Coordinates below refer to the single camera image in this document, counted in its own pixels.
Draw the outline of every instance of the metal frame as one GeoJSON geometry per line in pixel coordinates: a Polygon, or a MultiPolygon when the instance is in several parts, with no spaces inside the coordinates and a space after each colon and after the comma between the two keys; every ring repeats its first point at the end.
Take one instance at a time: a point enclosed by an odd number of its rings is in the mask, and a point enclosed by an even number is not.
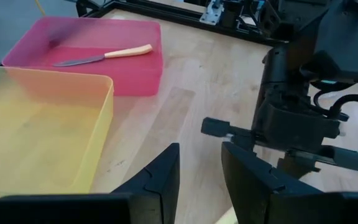
{"type": "Polygon", "coordinates": [[[258,33],[255,26],[243,26],[237,27],[224,27],[221,24],[209,25],[200,22],[200,18],[203,15],[201,12],[182,9],[180,7],[169,6],[157,2],[148,0],[112,0],[103,4],[99,9],[93,9],[90,12],[84,13],[86,8],[89,7],[87,0],[77,0],[76,8],[78,16],[80,17],[95,17],[99,18],[112,11],[113,9],[120,9],[123,11],[134,12],[144,16],[153,17],[156,19],[162,19],[170,22],[176,22],[190,27],[195,27],[218,34],[228,35],[238,39],[248,40],[259,44],[265,44],[270,46],[276,46],[283,43],[281,40],[268,39],[258,33]]]}

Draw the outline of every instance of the wire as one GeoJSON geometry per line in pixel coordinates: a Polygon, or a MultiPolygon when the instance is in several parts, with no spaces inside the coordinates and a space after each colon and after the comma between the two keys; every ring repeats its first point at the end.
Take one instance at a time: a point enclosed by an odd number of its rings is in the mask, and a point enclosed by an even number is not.
{"type": "Polygon", "coordinates": [[[337,118],[341,114],[341,107],[351,101],[358,102],[358,94],[350,94],[346,96],[340,97],[334,105],[329,109],[329,115],[328,118],[337,118]]]}
{"type": "Polygon", "coordinates": [[[45,11],[44,11],[44,9],[42,8],[42,6],[41,6],[39,0],[35,0],[35,3],[37,4],[38,9],[41,11],[42,15],[43,15],[43,16],[46,16],[45,11]]]}
{"type": "MultiPolygon", "coordinates": [[[[330,115],[330,111],[327,110],[327,109],[324,109],[318,105],[312,105],[311,103],[305,101],[305,100],[301,100],[302,103],[304,103],[309,109],[313,110],[314,112],[317,112],[321,115],[325,115],[328,117],[328,115],[330,115]]],[[[340,121],[347,121],[349,119],[349,115],[345,114],[345,113],[339,113],[339,115],[337,116],[337,119],[340,120],[340,121]]]]}
{"type": "Polygon", "coordinates": [[[315,96],[313,97],[313,103],[314,105],[318,106],[318,107],[321,107],[320,104],[318,103],[318,98],[323,95],[323,94],[326,94],[326,93],[329,93],[328,91],[323,91],[323,90],[320,90],[319,92],[317,92],[315,94],[315,96]]]}

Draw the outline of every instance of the knife blade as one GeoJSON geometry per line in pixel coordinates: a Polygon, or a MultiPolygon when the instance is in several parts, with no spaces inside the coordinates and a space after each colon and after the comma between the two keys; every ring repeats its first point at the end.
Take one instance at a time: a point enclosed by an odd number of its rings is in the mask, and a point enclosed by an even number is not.
{"type": "Polygon", "coordinates": [[[113,52],[108,52],[103,55],[92,56],[88,58],[81,58],[76,60],[67,60],[64,62],[55,63],[54,67],[67,67],[67,66],[74,66],[74,65],[82,65],[84,63],[92,63],[104,60],[106,58],[116,58],[116,57],[129,57],[129,56],[136,56],[136,55],[143,55],[151,52],[153,47],[150,44],[143,45],[141,47],[134,47],[131,49],[124,49],[124,50],[117,50],[113,52]]]}

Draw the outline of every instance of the black cable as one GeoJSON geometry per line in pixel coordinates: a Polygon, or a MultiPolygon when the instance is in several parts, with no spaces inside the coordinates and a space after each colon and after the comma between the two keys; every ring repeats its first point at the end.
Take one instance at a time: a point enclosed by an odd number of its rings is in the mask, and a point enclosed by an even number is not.
{"type": "Polygon", "coordinates": [[[313,97],[313,103],[314,105],[318,106],[318,107],[321,107],[320,104],[318,103],[318,98],[323,95],[323,94],[326,94],[326,93],[330,93],[328,91],[323,91],[323,90],[320,90],[319,92],[317,92],[315,94],[315,96],[313,97]]]}
{"type": "MultiPolygon", "coordinates": [[[[312,104],[310,104],[310,103],[308,103],[307,101],[304,101],[304,100],[301,100],[301,102],[304,103],[309,109],[313,110],[314,112],[317,112],[317,113],[319,113],[321,115],[325,115],[327,117],[328,117],[328,115],[330,115],[330,112],[327,109],[324,109],[324,108],[322,108],[320,106],[317,106],[317,105],[314,106],[314,105],[312,105],[312,104]]],[[[340,113],[339,116],[336,119],[338,119],[340,121],[347,121],[349,119],[349,115],[347,115],[345,113],[340,113]]]]}
{"type": "Polygon", "coordinates": [[[358,95],[351,94],[351,95],[346,95],[346,96],[340,97],[340,99],[338,99],[334,103],[334,105],[329,109],[328,118],[331,118],[331,119],[337,118],[341,113],[341,107],[343,106],[343,104],[345,104],[347,102],[351,102],[351,101],[358,102],[358,95]]]}

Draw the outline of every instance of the wooden table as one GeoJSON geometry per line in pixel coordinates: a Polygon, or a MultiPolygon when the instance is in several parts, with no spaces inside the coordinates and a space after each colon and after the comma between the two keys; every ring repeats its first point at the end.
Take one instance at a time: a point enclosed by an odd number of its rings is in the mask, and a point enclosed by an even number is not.
{"type": "MultiPolygon", "coordinates": [[[[182,2],[169,4],[200,10],[182,2]]],[[[181,176],[176,223],[214,223],[231,207],[221,167],[221,141],[200,133],[204,117],[250,128],[270,47],[123,11],[105,18],[158,21],[162,28],[164,73],[158,95],[115,97],[114,118],[99,162],[93,192],[110,192],[130,179],[171,142],[180,143],[181,176]]],[[[358,93],[358,85],[345,91],[358,93]]],[[[344,93],[322,99],[330,106],[344,93]]],[[[358,150],[358,103],[346,137],[326,144],[358,150]]],[[[277,164],[280,152],[255,147],[258,156],[277,164]]],[[[324,191],[358,190],[358,172],[318,164],[320,173],[302,181],[324,191]]]]}

